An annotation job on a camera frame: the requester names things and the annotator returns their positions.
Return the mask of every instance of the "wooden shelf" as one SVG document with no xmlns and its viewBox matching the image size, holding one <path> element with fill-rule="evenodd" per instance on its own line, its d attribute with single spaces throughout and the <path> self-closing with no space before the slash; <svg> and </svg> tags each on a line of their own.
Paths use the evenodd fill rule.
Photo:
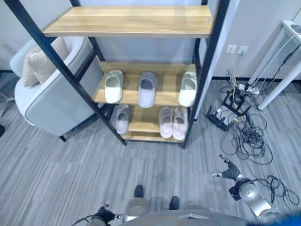
<svg viewBox="0 0 301 226">
<path fill-rule="evenodd" d="M 172 142 L 181 143 L 180 140 L 171 138 L 163 138 L 159 133 L 144 133 L 144 132 L 127 132 L 122 135 L 125 140 L 141 140 L 141 141 L 158 141 L 158 142 Z"/>
<path fill-rule="evenodd" d="M 131 121 L 128 130 L 131 132 L 160 133 L 158 118 L 160 108 L 131 106 Z"/>
<path fill-rule="evenodd" d="M 131 119 L 128 127 L 128 132 L 122 137 L 128 140 L 142 141 L 159 141 L 159 142 L 175 142 L 183 141 L 171 138 L 163 138 L 160 135 L 159 128 L 159 110 L 160 106 L 151 108 L 141 108 L 139 106 L 131 106 Z"/>
<path fill-rule="evenodd" d="M 44 29 L 46 36 L 208 38 L 208 6 L 72 7 Z"/>
<path fill-rule="evenodd" d="M 155 73 L 158 79 L 155 105 L 180 106 L 178 103 L 179 91 L 181 88 L 182 76 L 187 71 L 195 71 L 194 64 L 190 65 L 167 65 L 167 64 L 133 64 L 133 63 L 107 63 L 102 62 L 101 67 L 104 73 L 119 69 L 124 75 L 122 99 L 119 103 L 137 105 L 138 87 L 140 75 L 144 71 Z M 106 102 L 105 100 L 105 75 L 99 84 L 94 95 L 95 102 Z"/>
</svg>

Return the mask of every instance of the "wall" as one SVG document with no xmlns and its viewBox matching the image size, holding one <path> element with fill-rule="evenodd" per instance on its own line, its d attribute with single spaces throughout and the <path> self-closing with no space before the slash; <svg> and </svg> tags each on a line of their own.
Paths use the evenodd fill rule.
<svg viewBox="0 0 301 226">
<path fill-rule="evenodd" d="M 71 6 L 68 0 L 20 0 L 20 2 L 39 28 L 47 25 Z M 0 15 L 0 69 L 9 70 L 9 60 L 30 36 L 4 1 L 0 1 Z"/>
<path fill-rule="evenodd" d="M 232 67 L 232 63 L 230 55 L 226 55 L 225 51 L 228 45 L 237 45 L 249 46 L 246 55 L 238 64 L 237 77 L 250 77 L 279 33 L 281 21 L 293 20 L 300 8 L 301 1 L 297 0 L 241 0 L 214 76 L 228 76 L 226 72 L 228 68 Z M 282 43 L 288 39 L 288 36 L 285 37 Z M 295 47 L 296 45 L 289 43 L 271 64 L 271 71 L 264 74 L 263 77 L 271 77 L 285 56 Z M 235 62 L 238 55 L 233 54 L 232 56 Z M 295 65 L 300 58 L 299 52 L 281 69 L 278 78 L 283 78 L 289 68 Z"/>
<path fill-rule="evenodd" d="M 69 0 L 21 0 L 21 2 L 40 28 L 71 6 Z M 199 5 L 201 0 L 82 0 L 80 2 L 83 6 Z M 0 69 L 9 69 L 10 58 L 29 40 L 30 36 L 3 1 L 0 1 L 0 15 L 1 18 L 5 18 L 0 21 Z M 194 39 L 98 37 L 97 41 L 107 61 L 172 63 L 192 61 Z"/>
<path fill-rule="evenodd" d="M 212 15 L 214 15 L 217 12 L 216 3 L 217 3 L 216 0 L 209 0 L 208 1 L 208 5 L 210 7 Z M 240 3 L 240 0 L 231 0 L 229 5 L 228 5 L 228 9 L 227 9 L 227 13 L 226 13 L 223 25 L 222 25 L 220 37 L 219 37 L 219 40 L 218 40 L 217 45 L 216 45 L 214 56 L 213 56 L 213 59 L 212 59 L 211 65 L 210 65 L 210 69 L 208 71 L 207 79 L 205 81 L 205 85 L 204 85 L 204 88 L 202 90 L 201 98 L 200 98 L 199 103 L 198 103 L 198 108 L 197 108 L 197 112 L 196 112 L 196 115 L 195 115 L 195 119 L 198 118 L 198 115 L 199 115 L 201 106 L 203 104 L 204 98 L 206 96 L 206 92 L 208 90 L 211 78 L 213 77 L 214 72 L 217 69 L 217 64 L 218 64 L 218 61 L 221 57 L 223 46 L 225 45 L 225 41 L 226 41 L 226 39 L 229 35 L 231 25 L 233 23 L 233 20 L 235 18 L 236 13 L 237 13 L 239 3 Z M 202 45 L 202 43 L 201 43 L 200 51 L 204 48 L 205 48 L 205 44 Z"/>
<path fill-rule="evenodd" d="M 89 5 L 200 5 L 201 0 L 81 0 Z M 97 37 L 106 61 L 190 63 L 194 39 Z"/>
</svg>

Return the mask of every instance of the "shoe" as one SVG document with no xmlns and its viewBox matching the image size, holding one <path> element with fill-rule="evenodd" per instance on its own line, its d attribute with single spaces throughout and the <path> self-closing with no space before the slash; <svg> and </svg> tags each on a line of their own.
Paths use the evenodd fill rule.
<svg viewBox="0 0 301 226">
<path fill-rule="evenodd" d="M 186 72 L 183 75 L 181 90 L 179 94 L 179 104 L 185 107 L 193 105 L 197 94 L 197 77 L 195 72 Z"/>
<path fill-rule="evenodd" d="M 112 70 L 106 75 L 105 100 L 108 103 L 116 103 L 122 98 L 124 74 L 121 70 Z"/>
<path fill-rule="evenodd" d="M 129 105 L 118 105 L 116 131 L 118 134 L 125 134 L 128 131 L 131 109 Z"/>
<path fill-rule="evenodd" d="M 173 196 L 169 204 L 169 210 L 179 210 L 180 209 L 180 198 L 178 196 Z"/>
<path fill-rule="evenodd" d="M 173 137 L 176 140 L 184 140 L 187 121 L 188 121 L 187 112 L 180 107 L 174 109 L 173 112 Z"/>
<path fill-rule="evenodd" d="M 173 111 L 170 107 L 162 107 L 159 111 L 160 135 L 170 138 L 173 135 Z"/>
<path fill-rule="evenodd" d="M 137 185 L 134 191 L 134 198 L 144 198 L 144 189 L 142 185 Z"/>
<path fill-rule="evenodd" d="M 149 108 L 155 104 L 158 80 L 154 73 L 143 72 L 139 80 L 139 106 Z"/>
</svg>

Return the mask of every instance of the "wall socket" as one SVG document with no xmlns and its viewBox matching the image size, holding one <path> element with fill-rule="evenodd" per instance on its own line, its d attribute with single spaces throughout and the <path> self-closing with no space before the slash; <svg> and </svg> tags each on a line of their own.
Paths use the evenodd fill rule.
<svg viewBox="0 0 301 226">
<path fill-rule="evenodd" d="M 227 49 L 226 49 L 226 53 L 227 54 L 233 54 L 235 53 L 236 50 L 236 46 L 235 45 L 228 45 Z"/>
<path fill-rule="evenodd" d="M 248 48 L 249 48 L 248 46 L 241 46 L 241 47 L 239 47 L 239 49 L 237 51 L 237 54 L 239 54 L 239 55 L 242 54 L 242 53 L 246 54 Z"/>
</svg>

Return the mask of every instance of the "baseboard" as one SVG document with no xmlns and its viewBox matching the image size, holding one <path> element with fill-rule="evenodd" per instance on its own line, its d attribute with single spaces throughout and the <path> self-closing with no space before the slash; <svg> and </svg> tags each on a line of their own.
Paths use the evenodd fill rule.
<svg viewBox="0 0 301 226">
<path fill-rule="evenodd" d="M 13 73 L 12 70 L 0 70 L 0 73 Z"/>
<path fill-rule="evenodd" d="M 237 77 L 236 80 L 237 81 L 249 81 L 250 78 L 241 78 L 241 77 Z M 230 80 L 230 77 L 219 77 L 219 76 L 214 76 L 212 77 L 212 80 Z M 275 79 L 276 82 L 281 82 L 282 79 Z M 300 83 L 301 80 L 293 80 L 292 83 Z"/>
</svg>

